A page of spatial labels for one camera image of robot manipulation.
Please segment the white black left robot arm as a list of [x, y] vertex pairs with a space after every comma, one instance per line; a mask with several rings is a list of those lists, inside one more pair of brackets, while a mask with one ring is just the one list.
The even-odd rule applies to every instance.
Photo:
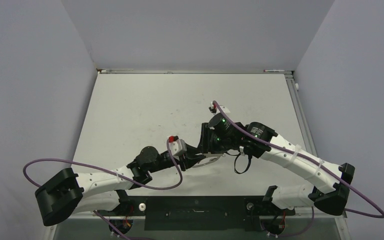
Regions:
[[44, 226], [53, 226], [73, 213], [92, 210], [123, 215], [128, 211], [129, 201], [120, 195], [111, 198], [111, 192], [137, 188], [162, 191], [163, 187], [148, 185], [151, 173], [171, 167], [181, 173], [209, 156], [190, 145], [169, 144], [162, 153], [153, 146], [146, 146], [131, 163], [112, 170], [81, 162], [79, 166], [96, 171], [81, 173], [74, 172], [71, 167], [64, 168], [38, 186], [34, 193], [42, 222]]

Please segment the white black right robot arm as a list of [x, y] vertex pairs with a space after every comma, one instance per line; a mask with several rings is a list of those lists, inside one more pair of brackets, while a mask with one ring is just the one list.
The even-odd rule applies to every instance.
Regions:
[[201, 124], [198, 149], [203, 154], [238, 151], [249, 158], [277, 164], [307, 181], [294, 186], [270, 186], [262, 207], [269, 214], [296, 207], [314, 207], [323, 213], [340, 216], [346, 207], [355, 167], [317, 159], [294, 145], [274, 129], [260, 123], [230, 123], [221, 113]]

